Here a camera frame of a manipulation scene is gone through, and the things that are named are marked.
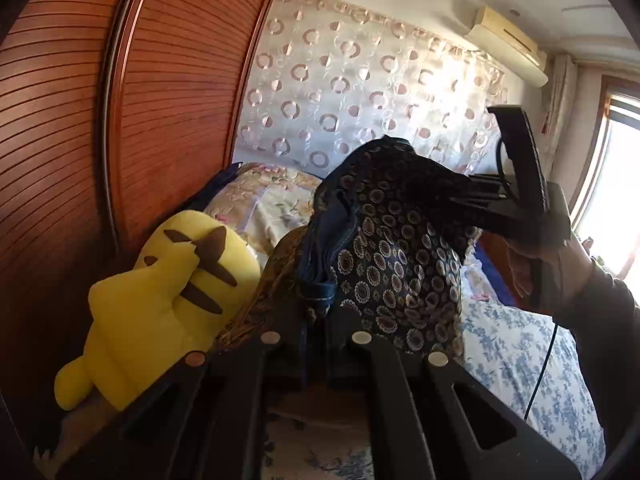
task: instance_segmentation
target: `bed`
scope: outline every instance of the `bed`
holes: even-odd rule
[[[218,184],[210,184],[190,207],[203,209],[235,229],[262,266],[286,233],[308,222],[321,182],[300,170],[261,163],[236,164],[224,179],[217,179]],[[524,416],[551,338],[552,320],[510,306],[516,302],[480,245],[465,263],[461,270],[464,366]],[[296,400],[271,410],[264,478],[374,477],[362,400],[330,395],[312,394],[313,413]],[[342,410],[335,413],[328,406]],[[602,429],[580,373],[575,343],[562,328],[528,423],[564,452],[583,478],[593,476],[604,461]]]

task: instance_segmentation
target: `pillow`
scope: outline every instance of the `pillow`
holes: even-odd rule
[[[207,205],[205,213],[231,227],[257,253],[260,266],[291,230],[313,212],[318,177],[292,168],[252,162]]]

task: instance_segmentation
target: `wooden wardrobe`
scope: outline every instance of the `wooden wardrobe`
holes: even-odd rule
[[[90,285],[229,163],[270,3],[28,0],[4,37],[0,462],[60,416]]]

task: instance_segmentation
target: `wooden slatted panel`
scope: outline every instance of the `wooden slatted panel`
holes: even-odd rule
[[[0,48],[0,390],[28,444],[112,250],[94,121],[117,1],[31,0]]]
[[[144,1],[120,124],[125,245],[139,246],[222,169],[234,97],[264,1]]]

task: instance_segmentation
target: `yellow plush toy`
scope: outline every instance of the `yellow plush toy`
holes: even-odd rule
[[[259,279],[231,229],[197,211],[169,218],[133,270],[92,286],[94,323],[82,356],[56,376],[56,401],[72,410],[95,386],[123,410],[187,352],[209,350]]]

